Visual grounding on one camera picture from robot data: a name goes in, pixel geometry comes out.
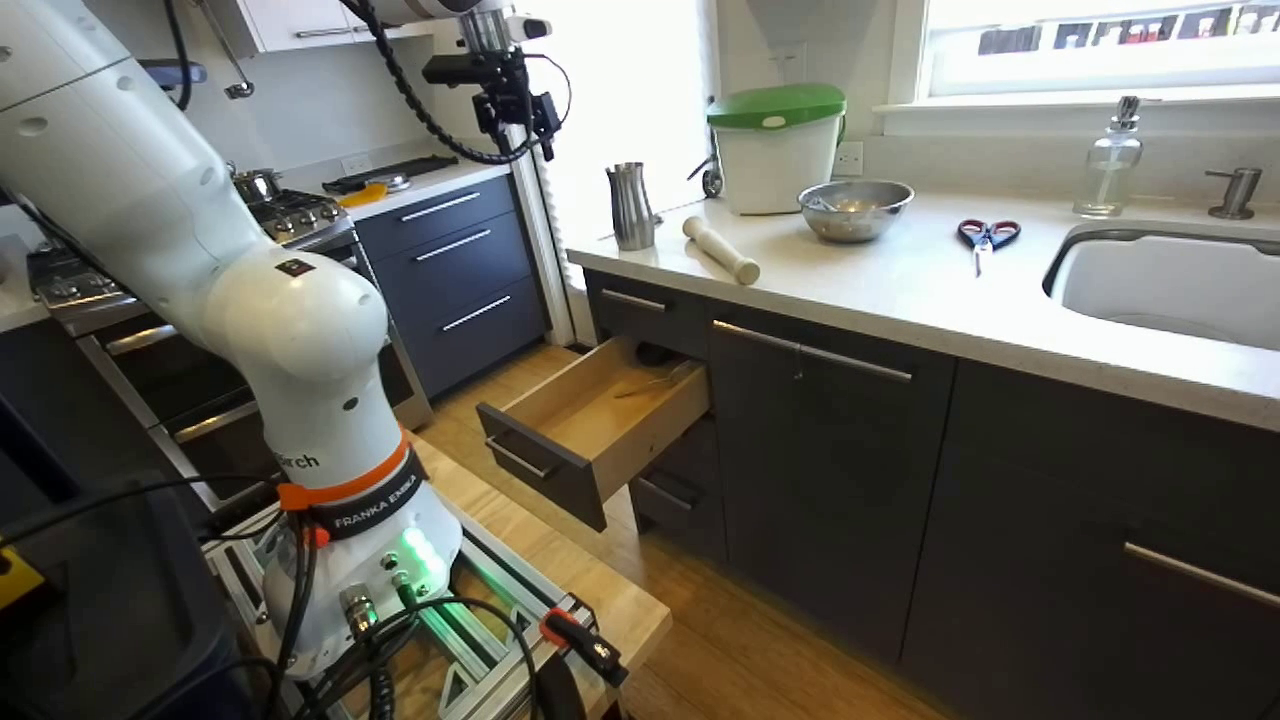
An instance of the faucet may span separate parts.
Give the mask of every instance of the faucet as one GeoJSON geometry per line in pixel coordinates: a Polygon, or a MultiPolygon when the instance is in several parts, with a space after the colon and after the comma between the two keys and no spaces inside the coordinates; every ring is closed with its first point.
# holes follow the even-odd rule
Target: faucet
{"type": "Polygon", "coordinates": [[[1223,206],[1207,208],[1207,218],[1253,220],[1248,199],[1255,192],[1255,179],[1262,176],[1259,169],[1231,169],[1231,172],[1204,172],[1204,176],[1223,176],[1226,179],[1223,206]]]}

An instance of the metal cup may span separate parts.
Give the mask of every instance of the metal cup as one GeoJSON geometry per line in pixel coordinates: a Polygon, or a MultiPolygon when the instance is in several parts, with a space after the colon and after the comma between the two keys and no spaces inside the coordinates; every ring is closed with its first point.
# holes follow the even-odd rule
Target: metal cup
{"type": "Polygon", "coordinates": [[[619,250],[653,250],[658,218],[646,208],[645,164],[610,164],[609,199],[610,199],[610,236],[619,250]]]}

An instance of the kitchen sink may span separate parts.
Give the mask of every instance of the kitchen sink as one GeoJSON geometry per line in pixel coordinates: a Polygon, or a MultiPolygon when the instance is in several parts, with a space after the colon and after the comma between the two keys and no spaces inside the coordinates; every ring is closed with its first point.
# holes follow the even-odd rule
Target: kitchen sink
{"type": "Polygon", "coordinates": [[[1280,229],[1268,226],[1077,226],[1045,295],[1060,310],[1280,352],[1280,229]]]}

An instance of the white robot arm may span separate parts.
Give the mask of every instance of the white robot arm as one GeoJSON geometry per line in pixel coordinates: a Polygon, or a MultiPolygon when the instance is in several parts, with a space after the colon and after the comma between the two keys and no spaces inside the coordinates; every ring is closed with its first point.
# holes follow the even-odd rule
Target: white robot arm
{"type": "MultiPolygon", "coordinates": [[[[417,7],[452,18],[490,0],[417,7]]],[[[422,593],[448,589],[459,526],[378,389],[378,291],[324,257],[274,250],[228,164],[80,0],[0,0],[0,188],[244,374],[290,481],[281,500],[327,537],[290,678],[319,678],[346,649],[341,593],[395,593],[374,586],[388,548],[417,552],[422,593]]],[[[287,552],[266,561],[264,597],[285,623],[287,552]]]]}

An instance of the rolling pin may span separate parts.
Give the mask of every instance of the rolling pin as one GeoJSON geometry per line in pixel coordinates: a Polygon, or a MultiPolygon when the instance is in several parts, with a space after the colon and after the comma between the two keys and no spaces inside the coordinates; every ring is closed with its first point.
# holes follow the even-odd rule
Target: rolling pin
{"type": "Polygon", "coordinates": [[[687,218],[684,220],[684,236],[690,241],[690,250],[711,257],[735,283],[754,283],[759,282],[759,264],[741,257],[704,218],[687,218]]]}

